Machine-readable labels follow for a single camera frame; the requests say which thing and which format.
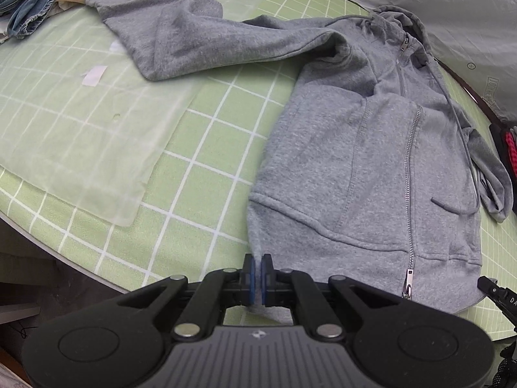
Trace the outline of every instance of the hood drawstring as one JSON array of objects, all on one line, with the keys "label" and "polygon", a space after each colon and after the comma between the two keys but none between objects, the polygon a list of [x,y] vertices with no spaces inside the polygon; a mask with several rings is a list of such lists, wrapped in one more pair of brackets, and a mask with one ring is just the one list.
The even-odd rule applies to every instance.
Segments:
[{"label": "hood drawstring", "polygon": [[477,178],[475,176],[474,167],[472,166],[472,159],[470,158],[469,148],[467,147],[467,142],[465,141],[465,136],[463,135],[463,132],[461,130],[461,124],[459,123],[459,118],[458,118],[456,110],[454,109],[454,106],[452,104],[452,100],[451,100],[451,98],[449,96],[449,92],[441,84],[440,80],[438,80],[438,77],[437,77],[438,75],[435,74],[435,72],[433,71],[434,67],[431,67],[431,63],[429,63],[429,60],[426,60],[426,65],[429,68],[429,71],[431,72],[432,76],[434,77],[434,79],[438,83],[442,93],[445,95],[445,99],[447,100],[447,103],[449,104],[450,108],[452,109],[452,114],[454,116],[454,120],[456,121],[456,125],[458,126],[459,137],[461,138],[461,141],[463,143],[463,149],[464,149],[465,154],[467,156],[467,162],[469,164],[470,174],[472,176],[472,182],[474,183],[474,188],[476,190],[476,206],[474,208],[472,208],[472,209],[460,210],[459,208],[455,208],[455,207],[452,207],[452,206],[450,206],[450,205],[448,205],[448,204],[446,204],[444,202],[441,202],[440,200],[436,199],[435,197],[431,197],[431,201],[434,204],[439,205],[441,208],[443,208],[444,210],[447,210],[447,211],[449,211],[451,213],[454,213],[454,214],[457,214],[457,215],[471,215],[471,214],[476,213],[479,210],[479,207],[481,205],[481,197],[480,197],[480,193],[479,193],[478,180],[477,180]]}]

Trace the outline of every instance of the white paper scrap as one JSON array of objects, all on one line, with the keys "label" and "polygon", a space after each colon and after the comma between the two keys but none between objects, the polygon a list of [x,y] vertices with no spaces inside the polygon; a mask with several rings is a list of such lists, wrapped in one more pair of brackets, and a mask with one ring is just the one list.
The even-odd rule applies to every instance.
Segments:
[{"label": "white paper scrap", "polygon": [[87,72],[86,76],[84,76],[83,84],[85,86],[95,87],[99,84],[100,78],[104,74],[104,71],[108,66],[95,66],[90,71]]},{"label": "white paper scrap", "polygon": [[126,53],[126,47],[122,45],[122,43],[115,39],[110,45],[110,52],[112,53]]},{"label": "white paper scrap", "polygon": [[9,36],[7,36],[7,25],[9,24],[9,19],[11,15],[0,17],[0,44],[7,41]]}]

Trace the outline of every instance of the zipper pull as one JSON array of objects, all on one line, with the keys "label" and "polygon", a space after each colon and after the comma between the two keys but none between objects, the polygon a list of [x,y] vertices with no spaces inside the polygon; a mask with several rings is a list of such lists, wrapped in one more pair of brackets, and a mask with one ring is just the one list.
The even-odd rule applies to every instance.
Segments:
[{"label": "zipper pull", "polygon": [[413,290],[413,269],[408,268],[406,270],[406,280],[404,281],[404,291],[402,292],[402,297],[404,299],[411,299],[411,294]]},{"label": "zipper pull", "polygon": [[409,38],[406,36],[406,39],[404,39],[404,42],[402,43],[400,50],[404,52],[409,45]]}]

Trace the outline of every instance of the zipper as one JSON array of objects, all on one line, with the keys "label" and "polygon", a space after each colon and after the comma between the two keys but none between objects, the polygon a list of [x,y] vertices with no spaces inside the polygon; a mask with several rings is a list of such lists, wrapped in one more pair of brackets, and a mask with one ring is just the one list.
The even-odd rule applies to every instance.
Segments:
[{"label": "zipper", "polygon": [[404,42],[400,46],[399,55],[397,55],[397,57],[396,57],[396,70],[399,72],[400,95],[401,96],[406,95],[406,90],[404,89],[404,81],[402,81],[402,69],[400,68],[400,59],[402,58],[402,54],[404,54],[404,51],[406,50],[408,45],[409,45],[409,36],[406,34],[406,39],[404,39]]},{"label": "zipper", "polygon": [[413,147],[413,140],[415,139],[415,131],[421,115],[422,108],[418,106],[417,114],[413,120],[413,125],[411,126],[411,130],[409,132],[409,139],[407,141],[406,153],[404,156],[404,197],[406,201],[407,231],[409,235],[409,267],[406,270],[404,290],[402,291],[402,297],[404,299],[411,299],[413,291],[413,275],[415,273],[415,246],[413,241],[413,232],[411,230],[411,176],[409,173],[409,159],[411,156],[411,148]]}]

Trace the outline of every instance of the metal screw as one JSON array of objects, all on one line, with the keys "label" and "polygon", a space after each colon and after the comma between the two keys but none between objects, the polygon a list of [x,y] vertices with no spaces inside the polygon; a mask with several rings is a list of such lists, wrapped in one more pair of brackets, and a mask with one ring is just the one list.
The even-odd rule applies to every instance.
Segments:
[{"label": "metal screw", "polygon": [[343,329],[339,325],[323,324],[316,329],[316,332],[325,338],[335,338],[343,333]]},{"label": "metal screw", "polygon": [[174,327],[174,332],[182,337],[194,337],[199,331],[201,331],[199,326],[190,322],[184,322]]}]

